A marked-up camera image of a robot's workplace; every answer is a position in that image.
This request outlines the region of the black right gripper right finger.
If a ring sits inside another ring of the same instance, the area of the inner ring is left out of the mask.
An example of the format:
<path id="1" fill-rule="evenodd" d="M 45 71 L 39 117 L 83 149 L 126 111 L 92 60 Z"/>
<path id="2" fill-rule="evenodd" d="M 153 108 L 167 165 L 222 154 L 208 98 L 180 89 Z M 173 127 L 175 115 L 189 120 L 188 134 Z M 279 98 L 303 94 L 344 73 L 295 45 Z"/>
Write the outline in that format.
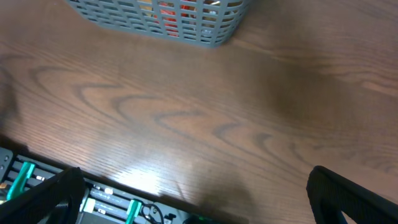
<path id="1" fill-rule="evenodd" d="M 317 224 L 397 223 L 397 204 L 323 166 L 315 166 L 306 186 Z"/>

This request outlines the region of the orange spaghetti pasta packet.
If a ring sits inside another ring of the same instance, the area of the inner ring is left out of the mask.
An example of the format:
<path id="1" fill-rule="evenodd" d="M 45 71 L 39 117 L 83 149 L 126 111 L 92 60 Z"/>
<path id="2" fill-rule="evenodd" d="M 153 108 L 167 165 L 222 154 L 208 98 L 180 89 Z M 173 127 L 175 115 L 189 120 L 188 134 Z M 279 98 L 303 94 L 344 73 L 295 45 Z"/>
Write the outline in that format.
<path id="1" fill-rule="evenodd" d="M 197 31 L 196 12 L 197 7 L 187 4 L 196 1 L 155 1 L 153 6 L 157 6 L 159 16 L 153 15 L 157 19 L 157 24 L 162 24 L 168 37 L 195 40 Z"/>

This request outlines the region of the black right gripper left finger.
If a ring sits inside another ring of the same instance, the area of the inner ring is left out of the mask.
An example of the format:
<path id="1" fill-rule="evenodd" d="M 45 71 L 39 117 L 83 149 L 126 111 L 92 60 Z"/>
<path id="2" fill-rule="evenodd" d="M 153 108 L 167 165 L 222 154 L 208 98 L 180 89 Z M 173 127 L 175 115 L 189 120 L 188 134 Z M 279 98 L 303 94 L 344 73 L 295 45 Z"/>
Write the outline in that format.
<path id="1" fill-rule="evenodd" d="M 80 168 L 68 168 L 2 204 L 1 223 L 75 223 L 84 194 Z"/>

